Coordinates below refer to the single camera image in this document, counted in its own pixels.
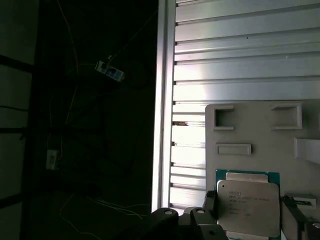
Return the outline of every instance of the metal slat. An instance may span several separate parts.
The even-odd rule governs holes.
[[[173,105],[173,113],[185,114],[205,114],[207,104],[175,104]]]
[[[190,166],[204,169],[206,166],[206,149],[204,147],[173,146],[171,162],[174,166]]]
[[[176,22],[318,4],[320,0],[220,0],[176,8]]]
[[[170,182],[172,184],[194,186],[197,187],[199,190],[206,190],[206,178],[203,177],[179,176],[172,174]]]
[[[178,42],[175,46],[176,54],[208,52],[232,49],[251,49],[293,44],[308,44],[320,42],[320,30],[268,33],[263,35],[233,36],[223,39],[197,40],[196,42]]]
[[[182,24],[175,28],[175,40],[187,41],[221,38],[319,27],[320,9],[316,8],[261,16]]]
[[[320,43],[309,44],[292,44],[283,46],[271,46],[263,48],[245,48],[234,50],[219,50],[199,53],[176,54],[175,61],[190,61],[201,59],[222,59],[222,58],[238,58],[250,56],[268,56],[278,54],[297,54],[320,52]]]
[[[245,82],[206,85],[175,85],[174,101],[259,101],[259,100],[305,100],[318,99],[320,78],[291,81]],[[183,132],[176,131],[175,139],[181,140]]]
[[[176,65],[174,80],[253,79],[320,75],[320,56]]]
[[[206,191],[183,189],[177,187],[170,188],[170,203],[185,205],[190,207],[202,207],[206,196]]]
[[[173,126],[172,141],[177,143],[205,143],[205,127]]]
[[[197,169],[197,168],[190,168],[190,167],[171,167],[171,174],[175,175],[187,175],[187,176],[197,176],[197,177],[206,177],[206,170],[205,169]]]
[[[174,114],[174,122],[205,122],[205,114]]]

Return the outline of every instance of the gray plastic part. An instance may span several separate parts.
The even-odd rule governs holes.
[[[271,110],[278,104],[301,104],[303,129],[272,130],[281,110]],[[320,199],[320,165],[296,159],[295,138],[320,139],[320,100],[251,101],[232,103],[233,131],[214,131],[214,109],[205,109],[206,190],[216,187],[216,170],[276,172],[280,174],[280,195],[310,194]],[[217,143],[251,144],[250,155],[217,154]],[[319,202],[307,217],[320,220]]]
[[[216,143],[216,154],[250,155],[251,144]]]
[[[294,156],[296,159],[320,164],[320,140],[295,138]]]
[[[233,105],[218,105],[216,107],[213,108],[213,130],[234,130],[235,128],[233,126],[222,126],[223,120],[220,119],[223,115],[223,113],[227,113],[227,112],[232,112],[234,110],[234,106]]]
[[[275,125],[272,130],[296,130],[302,129],[301,103],[277,103],[272,106],[275,118],[280,125]]]

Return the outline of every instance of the electrical wire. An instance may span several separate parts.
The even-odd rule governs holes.
[[[145,215],[138,214],[138,213],[136,213],[136,212],[134,212],[134,211],[131,211],[131,210],[128,210],[128,209],[123,209],[123,208],[119,208],[119,207],[113,207],[113,206],[108,205],[108,204],[106,204],[106,203],[104,203],[104,202],[100,202],[100,201],[94,200],[94,199],[92,199],[91,197],[88,197],[88,199],[90,199],[91,201],[95,202],[96,204],[99,204],[99,205],[102,205],[102,206],[105,206],[105,207],[114,209],[114,210],[116,210],[116,211],[118,211],[118,212],[121,212],[121,213],[124,213],[124,214],[126,214],[126,215],[130,215],[130,216],[135,215],[135,216],[137,216],[137,217],[140,218],[140,219],[143,219],[142,216],[145,216]]]
[[[142,25],[142,27],[139,28],[139,30],[133,34],[133,36],[129,39],[129,41],[115,54],[111,57],[111,59],[109,60],[109,62],[106,65],[106,68],[108,69],[112,60],[115,59],[116,56],[118,56],[123,50],[125,50],[128,45],[132,42],[132,40],[134,40],[136,38],[136,36],[145,28],[145,26],[147,26],[147,24],[152,20],[152,18],[154,17],[154,15],[158,12],[158,9],[155,10],[152,15],[144,22],[144,24]]]
[[[28,112],[28,109],[23,109],[23,108],[18,108],[18,107],[13,107],[13,106],[5,106],[5,105],[0,105],[0,109],[11,109],[11,110],[16,110],[16,111],[21,111],[21,112]]]
[[[118,208],[123,208],[123,209],[128,209],[128,208],[133,208],[133,207],[139,207],[139,206],[149,206],[149,204],[135,204],[135,205],[130,205],[130,206],[121,206],[121,205],[114,204],[114,203],[112,203],[112,202],[107,202],[107,201],[103,200],[103,199],[100,198],[100,197],[98,197],[97,199],[100,200],[100,201],[103,202],[103,203],[110,204],[110,205],[116,206],[116,207],[118,207]]]
[[[96,239],[98,240],[102,240],[100,237],[98,237],[97,235],[91,233],[91,232],[85,232],[85,231],[80,231],[75,225],[72,224],[72,222],[70,222],[69,220],[67,220],[66,218],[64,218],[64,216],[62,215],[62,212],[64,210],[64,208],[66,207],[67,203],[71,200],[71,198],[74,196],[74,194],[71,194],[68,199],[65,201],[65,203],[62,205],[62,207],[60,208],[60,212],[59,212],[59,215],[60,217],[65,221],[67,222],[71,227],[73,227],[73,229],[75,231],[77,231],[79,234],[81,235],[89,235],[89,236],[92,236],[92,237],[95,237]]]
[[[70,29],[70,25],[68,23],[68,20],[64,14],[64,11],[62,10],[62,7],[60,5],[60,2],[59,0],[56,0],[58,6],[59,6],[59,9],[60,9],[60,12],[62,14],[62,17],[65,21],[65,24],[68,28],[68,32],[69,32],[69,36],[70,36],[70,40],[71,40],[71,44],[72,44],[72,48],[73,48],[73,53],[74,53],[74,60],[75,60],[75,67],[76,67],[76,73],[77,75],[79,75],[79,65],[78,65],[78,56],[77,56],[77,51],[76,51],[76,47],[75,47],[75,43],[74,43],[74,38],[72,37],[72,34],[71,34],[71,29]]]
[[[60,9],[60,12],[62,14],[62,17],[65,21],[65,24],[67,26],[67,29],[68,29],[68,33],[69,33],[69,37],[70,37],[70,40],[71,40],[71,44],[72,44],[72,48],[73,48],[73,53],[74,53],[74,60],[75,60],[75,69],[76,69],[76,75],[79,77],[79,63],[78,63],[78,55],[77,55],[77,50],[76,50],[76,47],[75,47],[75,43],[74,43],[74,38],[72,36],[72,33],[71,33],[71,29],[70,29],[70,25],[68,23],[68,20],[64,14],[64,11],[60,5],[60,2],[59,0],[56,0],[58,6],[59,6],[59,9]],[[66,119],[65,119],[65,122],[64,124],[67,124],[68,123],[68,119],[69,119],[69,115],[70,115],[70,111],[71,111],[71,108],[74,104],[74,100],[75,100],[75,97],[76,97],[76,94],[77,94],[77,90],[78,90],[78,84],[75,86],[74,88],[74,92],[73,92],[73,95],[72,95],[72,99],[71,99],[71,103],[70,103],[70,107],[68,109],[68,113],[66,115]],[[62,144],[62,137],[61,137],[61,151],[60,151],[60,158],[62,159],[63,157],[63,144]]]

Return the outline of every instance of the white cable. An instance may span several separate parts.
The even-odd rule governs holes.
[[[82,234],[82,235],[90,235],[90,236],[93,236],[95,237],[96,239],[98,240],[102,240],[100,237],[98,237],[97,235],[94,235],[93,233],[91,232],[85,232],[85,231],[79,231],[79,229],[73,225],[69,220],[65,219],[63,216],[62,216],[62,211],[64,210],[64,208],[66,207],[67,203],[71,200],[71,198],[74,196],[74,194],[71,194],[70,197],[68,197],[68,199],[65,201],[65,203],[62,205],[62,207],[60,208],[60,217],[66,221],[71,227],[74,228],[74,230],[76,230],[79,234]]]
[[[103,200],[99,200],[99,199],[96,199],[95,202],[97,202],[97,203],[99,203],[101,205],[104,205],[104,206],[107,205],[109,208],[117,209],[118,211],[121,211],[121,212],[124,212],[124,213],[126,213],[126,212],[133,213],[133,214],[126,213],[127,215],[136,215],[136,214],[138,214],[139,216],[143,216],[143,217],[147,216],[147,215],[135,213],[135,212],[133,212],[131,210],[125,209],[125,208],[128,208],[128,207],[122,207],[120,205],[117,205],[117,204],[114,204],[114,203],[111,203],[111,202],[107,202],[107,201],[103,201]]]
[[[91,201],[95,202],[96,204],[99,204],[99,205],[114,209],[114,210],[122,212],[122,213],[124,213],[126,215],[136,215],[138,218],[143,219],[138,213],[136,213],[134,211],[130,211],[128,209],[121,209],[121,208],[118,208],[118,207],[113,207],[113,206],[110,206],[110,205],[108,205],[106,203],[102,203],[102,202],[96,201],[96,200],[92,199],[91,197],[88,197],[88,199],[90,199]]]
[[[100,200],[101,202],[104,202],[105,204],[114,205],[116,207],[123,208],[123,209],[128,209],[128,208],[138,207],[138,206],[149,206],[148,204],[135,204],[135,205],[130,205],[130,206],[121,206],[121,205],[114,204],[112,202],[105,201],[100,197],[98,197],[98,200]]]

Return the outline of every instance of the rectangular slot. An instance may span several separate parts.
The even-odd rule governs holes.
[[[234,130],[231,126],[233,122],[233,105],[222,105],[214,107],[213,111],[213,130]]]
[[[301,103],[279,103],[271,108],[274,111],[272,130],[302,129]]]
[[[216,143],[219,155],[251,155],[251,144]]]
[[[294,156],[296,159],[320,164],[320,140],[295,138]]]

